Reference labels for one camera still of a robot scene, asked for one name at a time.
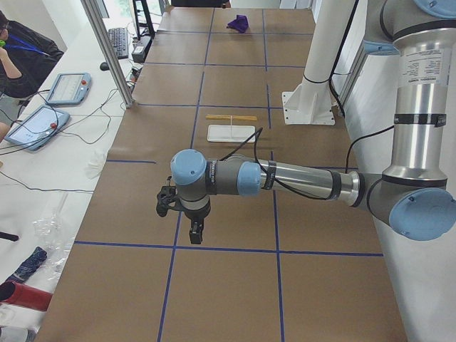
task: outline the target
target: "yellow stick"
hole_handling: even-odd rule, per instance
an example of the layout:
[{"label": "yellow stick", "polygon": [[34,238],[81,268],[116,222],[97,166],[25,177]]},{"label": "yellow stick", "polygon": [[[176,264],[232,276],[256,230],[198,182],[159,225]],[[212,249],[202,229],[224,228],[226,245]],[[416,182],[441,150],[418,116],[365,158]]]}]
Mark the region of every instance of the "yellow stick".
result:
[{"label": "yellow stick", "polygon": [[242,120],[242,121],[258,121],[253,115],[206,115],[208,120]]}]

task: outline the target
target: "tablet device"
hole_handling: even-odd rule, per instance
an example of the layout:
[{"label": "tablet device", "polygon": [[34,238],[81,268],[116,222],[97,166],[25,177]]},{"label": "tablet device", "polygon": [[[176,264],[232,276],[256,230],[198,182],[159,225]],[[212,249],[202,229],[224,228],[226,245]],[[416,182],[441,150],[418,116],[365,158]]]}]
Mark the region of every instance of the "tablet device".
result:
[{"label": "tablet device", "polygon": [[5,140],[19,147],[37,150],[60,132],[69,118],[67,112],[42,105],[19,123],[18,127],[13,128]]},{"label": "tablet device", "polygon": [[59,73],[46,102],[52,106],[78,105],[83,102],[89,88],[89,73]]}]

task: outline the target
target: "red cup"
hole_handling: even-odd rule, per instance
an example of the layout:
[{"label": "red cup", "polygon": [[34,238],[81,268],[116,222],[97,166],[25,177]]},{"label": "red cup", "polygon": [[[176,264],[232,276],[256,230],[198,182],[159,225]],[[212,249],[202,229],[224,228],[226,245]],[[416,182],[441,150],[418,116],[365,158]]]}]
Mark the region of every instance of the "red cup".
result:
[{"label": "red cup", "polygon": [[12,304],[33,310],[46,311],[52,294],[34,287],[7,281],[0,285],[0,303]]}]

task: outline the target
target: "keyboard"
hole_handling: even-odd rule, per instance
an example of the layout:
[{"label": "keyboard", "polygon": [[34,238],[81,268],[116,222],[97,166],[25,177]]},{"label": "keyboard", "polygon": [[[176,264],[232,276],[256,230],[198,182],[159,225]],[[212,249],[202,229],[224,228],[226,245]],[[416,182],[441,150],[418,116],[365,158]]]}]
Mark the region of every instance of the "keyboard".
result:
[{"label": "keyboard", "polygon": [[110,28],[109,40],[118,59],[128,58],[128,31],[125,27]]}]

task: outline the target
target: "robotic arm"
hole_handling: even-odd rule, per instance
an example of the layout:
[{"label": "robotic arm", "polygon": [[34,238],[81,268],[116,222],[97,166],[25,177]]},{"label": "robotic arm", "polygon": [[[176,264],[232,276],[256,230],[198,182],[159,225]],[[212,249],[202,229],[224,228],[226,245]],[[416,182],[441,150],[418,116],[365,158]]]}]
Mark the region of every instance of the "robotic arm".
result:
[{"label": "robotic arm", "polygon": [[369,1],[365,43],[373,54],[400,52],[391,165],[381,175],[343,174],[233,155],[206,160],[195,150],[171,162],[175,186],[157,195],[157,213],[184,212],[190,241],[201,244],[210,195],[257,195],[287,190],[315,200],[343,200],[371,212],[397,233],[435,239],[456,222],[456,201],[440,170],[442,132],[452,47],[456,43],[456,1]]}]

